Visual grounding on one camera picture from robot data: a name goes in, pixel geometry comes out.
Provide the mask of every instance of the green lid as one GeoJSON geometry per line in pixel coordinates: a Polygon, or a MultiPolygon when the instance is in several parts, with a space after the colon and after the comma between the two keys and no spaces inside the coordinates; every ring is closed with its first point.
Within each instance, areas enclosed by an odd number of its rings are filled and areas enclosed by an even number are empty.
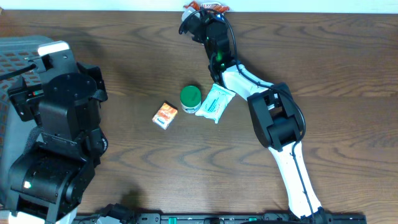
{"type": "Polygon", "coordinates": [[[201,103],[200,90],[195,86],[186,86],[181,91],[180,100],[186,107],[195,107],[201,103]]]}

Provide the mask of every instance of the small orange and white box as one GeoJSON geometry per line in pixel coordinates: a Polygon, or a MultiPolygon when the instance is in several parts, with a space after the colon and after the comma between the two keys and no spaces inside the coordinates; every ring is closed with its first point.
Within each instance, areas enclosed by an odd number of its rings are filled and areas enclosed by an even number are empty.
{"type": "Polygon", "coordinates": [[[155,116],[152,118],[152,121],[164,130],[166,130],[169,124],[173,121],[175,115],[177,115],[177,113],[177,109],[168,105],[167,103],[164,103],[162,107],[157,111],[155,116]]]}

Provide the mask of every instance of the white background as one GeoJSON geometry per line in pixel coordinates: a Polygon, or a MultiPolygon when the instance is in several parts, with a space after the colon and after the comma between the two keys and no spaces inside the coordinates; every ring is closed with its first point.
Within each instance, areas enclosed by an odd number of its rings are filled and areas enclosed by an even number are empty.
{"type": "MultiPolygon", "coordinates": [[[[181,11],[186,0],[0,0],[3,9],[181,11]]],[[[398,13],[398,0],[230,0],[238,12],[398,13]]]]}

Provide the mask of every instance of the orange packet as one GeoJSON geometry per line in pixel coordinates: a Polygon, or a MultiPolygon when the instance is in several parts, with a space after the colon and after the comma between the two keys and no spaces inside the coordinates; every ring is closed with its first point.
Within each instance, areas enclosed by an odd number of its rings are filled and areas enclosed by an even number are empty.
{"type": "Polygon", "coordinates": [[[169,124],[173,121],[175,115],[177,115],[177,113],[177,109],[168,105],[167,103],[164,103],[162,107],[157,111],[155,116],[152,118],[152,121],[164,130],[166,130],[169,124]]]}

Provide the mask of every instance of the wire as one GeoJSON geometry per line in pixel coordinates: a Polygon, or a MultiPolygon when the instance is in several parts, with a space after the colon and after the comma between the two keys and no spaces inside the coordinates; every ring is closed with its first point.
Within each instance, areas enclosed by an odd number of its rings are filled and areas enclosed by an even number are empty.
{"type": "Polygon", "coordinates": [[[270,90],[272,90],[272,91],[274,91],[274,92],[276,92],[276,93],[278,93],[278,94],[280,94],[280,95],[283,95],[284,97],[286,97],[286,98],[294,105],[294,107],[297,109],[298,113],[300,114],[300,117],[301,117],[301,120],[302,120],[302,123],[303,123],[303,130],[302,130],[302,132],[301,132],[301,135],[298,137],[298,139],[296,140],[296,142],[293,144],[293,146],[292,146],[292,152],[290,153],[290,155],[292,155],[293,160],[294,160],[294,162],[295,162],[295,165],[296,165],[296,168],[297,168],[297,172],[298,172],[298,176],[300,177],[301,184],[302,184],[302,186],[303,186],[303,192],[304,192],[304,194],[305,194],[305,196],[306,196],[306,198],[307,198],[307,202],[308,202],[308,205],[309,205],[310,210],[311,210],[312,222],[315,223],[315,219],[314,219],[315,217],[314,217],[314,214],[313,214],[313,209],[312,209],[312,206],[311,206],[311,201],[310,201],[310,198],[309,198],[309,196],[308,196],[307,190],[306,190],[306,188],[305,188],[305,184],[304,184],[304,181],[303,181],[303,177],[302,177],[302,175],[301,175],[300,168],[299,168],[299,164],[298,164],[298,162],[297,162],[297,158],[296,158],[296,154],[295,154],[295,147],[296,147],[297,144],[304,138],[305,132],[306,132],[306,130],[307,130],[307,125],[305,124],[305,118],[304,118],[304,115],[303,115],[303,113],[302,113],[300,107],[296,104],[296,102],[293,100],[293,98],[292,98],[288,93],[286,93],[284,90],[280,90],[280,89],[274,88],[274,87],[269,86],[269,85],[264,85],[264,84],[262,84],[261,82],[256,82],[255,80],[253,80],[252,78],[248,77],[246,74],[244,74],[244,73],[241,71],[241,69],[239,68],[238,50],[237,50],[237,47],[236,47],[235,35],[234,35],[233,30],[232,30],[231,24],[229,23],[229,21],[227,20],[227,18],[226,18],[222,13],[220,13],[220,12],[214,10],[214,9],[199,9],[199,10],[197,10],[197,11],[191,13],[191,14],[181,23],[180,28],[178,29],[178,33],[179,33],[179,34],[182,34],[182,33],[183,33],[183,32],[182,32],[182,28],[183,28],[184,25],[187,23],[187,21],[188,21],[190,18],[192,18],[192,16],[194,16],[196,13],[205,12],[205,11],[214,12],[215,14],[217,14],[218,16],[220,16],[220,17],[225,21],[225,23],[227,24],[227,26],[228,26],[228,28],[229,28],[229,31],[231,32],[231,37],[232,37],[232,42],[233,42],[233,47],[234,47],[235,66],[236,66],[236,68],[238,69],[239,74],[241,74],[244,78],[248,79],[250,82],[256,83],[257,86],[264,87],[264,88],[268,88],[268,89],[270,89],[270,90]]]}
{"type": "Polygon", "coordinates": [[[6,80],[8,78],[16,77],[17,75],[23,74],[25,72],[29,72],[30,70],[34,69],[36,67],[35,64],[29,65],[28,67],[22,68],[20,70],[16,70],[4,75],[0,75],[0,81],[1,80],[6,80]]]}

